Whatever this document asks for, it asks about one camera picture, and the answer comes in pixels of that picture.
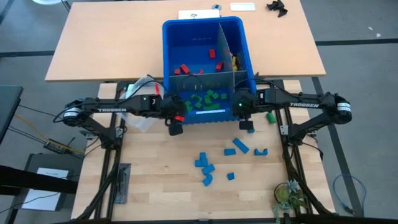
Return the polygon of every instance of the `light wooden tabletop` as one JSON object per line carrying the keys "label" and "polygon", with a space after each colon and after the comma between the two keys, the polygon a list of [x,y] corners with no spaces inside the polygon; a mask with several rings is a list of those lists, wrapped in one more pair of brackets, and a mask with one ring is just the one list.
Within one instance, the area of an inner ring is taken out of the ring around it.
{"label": "light wooden tabletop", "polygon": [[[292,93],[301,90],[297,80],[286,80],[284,84]],[[116,84],[101,84],[98,96],[113,98],[115,91]],[[309,119],[305,109],[290,110],[295,123]],[[109,126],[110,117],[95,114],[104,126]],[[128,200],[127,204],[114,205],[113,220],[272,218],[273,189],[287,181],[282,146],[277,125],[269,124],[264,113],[255,114],[252,120],[254,134],[240,131],[237,122],[188,125],[179,136],[169,136],[163,121],[155,123],[147,133],[128,126],[121,153],[121,162],[132,164]],[[234,138],[241,139],[250,151],[243,154],[237,149],[237,155],[224,156],[223,149],[234,147]],[[304,142],[316,146],[311,138]],[[268,148],[268,156],[254,156],[255,148]],[[299,148],[308,186],[327,209],[334,211],[318,151],[308,146]],[[216,168],[208,187],[202,184],[201,169],[194,166],[199,152],[206,152]],[[72,218],[79,216],[94,197],[103,158],[103,149],[96,149],[85,158]],[[234,180],[227,180],[228,172],[235,173]],[[103,215],[108,196],[109,192],[104,196]]]}
{"label": "light wooden tabletop", "polygon": [[211,9],[243,20],[254,72],[267,77],[325,75],[322,61],[299,0],[283,0],[287,15],[253,2],[255,11],[236,12],[233,0],[75,2],[45,80],[136,80],[163,78],[162,24],[178,19],[179,10]]}

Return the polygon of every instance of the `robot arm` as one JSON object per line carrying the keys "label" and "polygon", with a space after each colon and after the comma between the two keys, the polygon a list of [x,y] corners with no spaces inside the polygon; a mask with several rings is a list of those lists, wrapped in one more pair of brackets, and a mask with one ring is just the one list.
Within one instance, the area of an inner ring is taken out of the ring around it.
{"label": "robot arm", "polygon": [[248,121],[253,113],[271,112],[289,107],[318,108],[323,113],[302,123],[289,127],[281,127],[282,134],[287,135],[291,144],[302,144],[306,134],[328,125],[346,124],[351,121],[351,105],[338,94],[292,94],[278,88],[257,90],[253,95],[247,89],[236,91],[232,97],[233,113],[244,121],[239,123],[240,129],[253,129],[252,121]]}
{"label": "robot arm", "polygon": [[102,147],[117,147],[119,135],[117,129],[105,128],[91,115],[93,113],[131,113],[146,118],[165,119],[169,134],[174,136],[183,132],[181,122],[186,115],[186,107],[177,95],[137,95],[128,99],[110,100],[85,98],[66,105],[63,123],[71,127],[81,127],[98,136]]}

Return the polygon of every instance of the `floor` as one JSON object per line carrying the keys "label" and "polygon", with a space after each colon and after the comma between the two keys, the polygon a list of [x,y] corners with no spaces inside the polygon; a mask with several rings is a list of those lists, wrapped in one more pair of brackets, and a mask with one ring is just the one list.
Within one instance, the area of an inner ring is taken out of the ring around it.
{"label": "floor", "polygon": [[[319,40],[398,38],[396,0],[301,0],[313,36]],[[0,0],[0,52],[55,50],[67,11],[61,4],[41,6],[31,0]],[[398,44],[319,47],[327,77],[321,78],[324,91],[338,92],[353,108],[353,121],[337,126],[351,173],[368,190],[366,217],[396,218],[398,213]],[[58,113],[65,103],[80,97],[96,96],[98,82],[45,83],[51,56],[0,58],[0,84],[22,85],[21,104]],[[310,78],[300,80],[307,93],[315,90]],[[52,124],[51,117],[19,108],[17,113],[32,121],[46,136],[83,149],[85,139],[75,128]],[[24,123],[14,120],[15,128],[31,133]],[[340,174],[327,129],[318,132],[319,146],[325,153],[323,165],[330,188]],[[0,164],[23,169],[30,153],[51,153],[39,143],[8,132],[0,146]],[[343,182],[336,190],[348,203]],[[359,196],[363,193],[358,188]],[[332,194],[338,213],[347,215]],[[0,211],[11,206],[12,197],[0,196]],[[71,207],[59,212],[22,210],[17,224],[64,222]],[[0,223],[6,212],[0,213]]]}

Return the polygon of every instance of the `wooden platform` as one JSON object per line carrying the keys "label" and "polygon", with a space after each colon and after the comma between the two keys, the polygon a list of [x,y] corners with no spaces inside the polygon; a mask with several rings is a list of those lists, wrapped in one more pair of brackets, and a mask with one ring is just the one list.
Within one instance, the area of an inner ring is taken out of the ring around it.
{"label": "wooden platform", "polygon": [[[300,91],[299,81],[284,82],[288,91]],[[115,89],[116,84],[102,84],[99,97],[113,98]],[[295,123],[309,119],[305,109],[291,112]],[[96,114],[95,118],[106,125],[110,114]],[[240,131],[237,122],[188,125],[174,137],[163,121],[147,133],[129,127],[121,154],[122,163],[132,164],[129,196],[127,204],[114,206],[113,220],[273,217],[273,189],[287,181],[278,127],[269,124],[265,114],[255,114],[252,120],[254,134]],[[223,149],[235,147],[234,138],[241,139],[250,151],[243,154],[237,149],[237,155],[224,156]],[[313,139],[304,142],[316,146]],[[268,156],[254,156],[254,149],[264,148]],[[194,166],[199,152],[206,152],[216,167],[208,187],[202,184],[201,169]],[[334,210],[318,151],[301,146],[300,153],[308,186],[327,209]],[[72,218],[79,216],[96,193],[103,156],[104,150],[97,149],[84,160]],[[227,180],[229,172],[235,173],[235,180]]]}

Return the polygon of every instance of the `transparent plastic bag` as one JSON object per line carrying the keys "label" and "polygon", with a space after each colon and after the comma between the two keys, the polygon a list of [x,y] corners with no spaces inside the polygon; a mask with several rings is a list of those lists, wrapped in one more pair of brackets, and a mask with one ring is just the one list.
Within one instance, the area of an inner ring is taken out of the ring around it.
{"label": "transparent plastic bag", "polygon": [[[134,96],[145,95],[145,94],[156,94],[155,85],[157,83],[156,82],[146,83],[150,80],[153,80],[153,78],[149,76],[141,77],[137,82],[135,82],[135,84],[130,84],[128,86],[127,91],[125,92],[125,94],[123,94],[120,97],[120,99],[129,98],[132,94],[134,94]],[[159,94],[163,98],[164,89],[161,85],[158,84],[158,86],[159,86]],[[143,133],[146,132],[149,129],[149,127],[153,125],[155,121],[159,120],[157,118],[145,118],[142,116],[135,116],[131,113],[118,113],[118,115],[122,117],[123,120],[126,121],[126,124],[139,129]]]}

